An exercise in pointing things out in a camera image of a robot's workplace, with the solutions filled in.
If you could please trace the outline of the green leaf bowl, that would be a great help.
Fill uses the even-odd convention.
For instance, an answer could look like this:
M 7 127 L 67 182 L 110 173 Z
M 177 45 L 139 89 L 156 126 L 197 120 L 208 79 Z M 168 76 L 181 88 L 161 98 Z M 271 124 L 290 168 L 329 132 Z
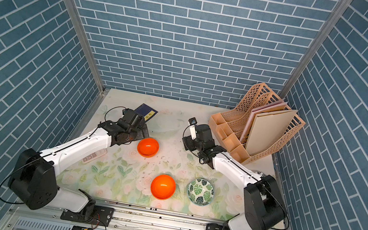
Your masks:
M 187 185 L 187 195 L 192 203 L 197 206 L 207 206 L 215 195 L 213 185 L 206 179 L 197 178 Z

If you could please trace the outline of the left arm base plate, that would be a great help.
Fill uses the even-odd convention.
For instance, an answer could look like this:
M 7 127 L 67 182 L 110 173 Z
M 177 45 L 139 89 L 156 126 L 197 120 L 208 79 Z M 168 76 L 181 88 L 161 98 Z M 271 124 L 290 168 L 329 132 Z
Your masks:
M 68 220 L 71 222 L 80 222 L 80 223 L 92 223 L 92 224 L 101 224 L 105 225 L 106 227 L 109 226 L 109 223 L 111 222 L 112 216 L 114 214 L 115 209 L 111 207 L 105 207 L 105 206 L 87 206 L 83 210 L 78 212 L 72 212 L 70 210 L 65 210 L 61 214 L 62 220 Z

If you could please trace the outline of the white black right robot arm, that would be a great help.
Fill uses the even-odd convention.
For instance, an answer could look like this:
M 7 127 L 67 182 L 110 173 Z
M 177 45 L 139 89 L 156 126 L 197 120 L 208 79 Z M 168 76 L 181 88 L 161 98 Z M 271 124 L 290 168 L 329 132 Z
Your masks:
M 201 164 L 220 172 L 243 191 L 243 211 L 223 223 L 222 230 L 269 230 L 287 217 L 278 183 L 271 175 L 250 171 L 221 145 L 216 145 L 210 126 L 188 121 L 184 148 Z

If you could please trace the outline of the orange bowl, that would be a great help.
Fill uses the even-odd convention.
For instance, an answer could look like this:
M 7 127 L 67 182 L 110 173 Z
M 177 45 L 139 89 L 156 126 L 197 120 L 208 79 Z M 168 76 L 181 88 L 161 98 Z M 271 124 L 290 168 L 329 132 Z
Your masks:
M 159 143 L 156 139 L 153 138 L 146 138 L 139 142 L 137 145 L 137 152 L 145 157 L 145 158 L 151 158 L 157 154 L 159 151 Z
M 169 175 L 159 175 L 153 179 L 150 185 L 152 195 L 159 200 L 166 200 L 173 196 L 176 190 L 176 182 Z

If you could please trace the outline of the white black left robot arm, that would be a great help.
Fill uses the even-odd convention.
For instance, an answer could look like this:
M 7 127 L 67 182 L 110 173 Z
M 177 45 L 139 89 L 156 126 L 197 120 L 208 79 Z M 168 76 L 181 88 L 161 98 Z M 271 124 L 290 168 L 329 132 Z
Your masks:
M 42 151 L 27 149 L 6 179 L 8 187 L 31 210 L 46 206 L 64 209 L 73 221 L 94 219 L 95 200 L 85 191 L 72 191 L 57 184 L 57 176 L 69 166 L 97 151 L 149 137 L 147 122 L 156 111 L 146 106 L 124 108 L 116 122 L 106 120 L 74 140 Z

